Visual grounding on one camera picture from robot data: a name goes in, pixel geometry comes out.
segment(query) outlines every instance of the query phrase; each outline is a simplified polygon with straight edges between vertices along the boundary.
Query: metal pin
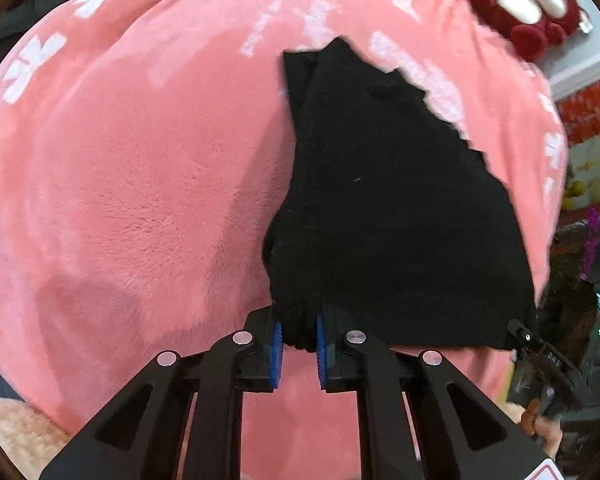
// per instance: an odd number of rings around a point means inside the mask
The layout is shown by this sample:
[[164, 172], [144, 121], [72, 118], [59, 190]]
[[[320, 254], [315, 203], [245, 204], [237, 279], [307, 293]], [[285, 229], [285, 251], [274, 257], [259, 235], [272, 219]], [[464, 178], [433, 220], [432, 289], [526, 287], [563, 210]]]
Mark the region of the metal pin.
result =
[[240, 330], [240, 332], [236, 332], [234, 334], [232, 339], [237, 345], [248, 345], [251, 341], [253, 341], [253, 335], [251, 335], [251, 332], [247, 332], [246, 330]]
[[157, 359], [160, 366], [171, 366], [175, 364], [177, 360], [178, 356], [175, 352], [162, 352], [160, 355], [158, 355]]
[[438, 366], [442, 362], [442, 355], [435, 350], [427, 350], [422, 354], [422, 360], [430, 366]]
[[354, 345], [359, 345], [366, 341], [366, 334], [360, 330], [349, 330], [347, 332], [347, 341]]

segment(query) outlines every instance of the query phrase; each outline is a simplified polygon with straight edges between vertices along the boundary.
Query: finger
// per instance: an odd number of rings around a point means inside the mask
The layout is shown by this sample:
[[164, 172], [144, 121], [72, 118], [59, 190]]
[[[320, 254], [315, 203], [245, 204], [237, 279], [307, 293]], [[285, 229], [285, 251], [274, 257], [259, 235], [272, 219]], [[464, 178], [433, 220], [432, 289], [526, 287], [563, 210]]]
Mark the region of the finger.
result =
[[534, 427], [536, 428], [536, 433], [544, 438], [542, 450], [547, 453], [552, 460], [555, 460], [555, 455], [558, 453], [558, 448], [562, 441], [562, 428], [560, 427], [560, 424], [558, 422], [552, 422], [545, 416], [540, 415], [536, 418]]
[[536, 434], [536, 427], [534, 423], [539, 411], [540, 399], [533, 399], [520, 417], [520, 428], [522, 428], [522, 431], [528, 434], [528, 436], [534, 436]]

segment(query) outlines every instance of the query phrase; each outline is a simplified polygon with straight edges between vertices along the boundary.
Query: beige fluffy fabric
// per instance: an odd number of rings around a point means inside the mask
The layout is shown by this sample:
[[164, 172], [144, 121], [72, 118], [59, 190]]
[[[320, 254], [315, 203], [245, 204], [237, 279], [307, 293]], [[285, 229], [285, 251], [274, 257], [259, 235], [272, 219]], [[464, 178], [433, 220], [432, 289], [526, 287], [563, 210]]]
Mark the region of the beige fluffy fabric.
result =
[[0, 445], [27, 480], [40, 473], [69, 442], [69, 435], [24, 402], [0, 399]]

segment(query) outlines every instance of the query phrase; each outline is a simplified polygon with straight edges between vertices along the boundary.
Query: red stuffed toy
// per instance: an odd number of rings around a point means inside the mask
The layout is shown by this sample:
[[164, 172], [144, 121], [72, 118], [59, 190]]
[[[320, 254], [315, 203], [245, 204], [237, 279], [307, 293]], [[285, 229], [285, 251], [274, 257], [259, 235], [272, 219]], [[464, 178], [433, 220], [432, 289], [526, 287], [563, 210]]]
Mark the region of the red stuffed toy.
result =
[[581, 9], [576, 0], [469, 0], [488, 25], [513, 43], [528, 62], [549, 45], [561, 46], [578, 30]]

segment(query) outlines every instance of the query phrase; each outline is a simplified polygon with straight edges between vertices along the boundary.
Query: pink fabric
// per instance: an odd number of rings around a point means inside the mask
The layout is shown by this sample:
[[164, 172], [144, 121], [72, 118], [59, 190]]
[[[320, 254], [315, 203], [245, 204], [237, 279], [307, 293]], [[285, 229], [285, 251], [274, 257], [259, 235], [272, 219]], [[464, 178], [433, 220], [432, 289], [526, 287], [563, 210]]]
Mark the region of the pink fabric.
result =
[[[485, 152], [539, 294], [562, 128], [465, 0], [73, 0], [0, 67], [0, 371], [29, 402], [75, 432], [159, 351], [206, 349], [269, 304], [260, 248], [294, 146], [280, 53], [340, 34]], [[446, 354], [497, 393], [506, 352]], [[358, 475], [354, 410], [287, 351], [280, 390], [246, 401], [246, 477]]]

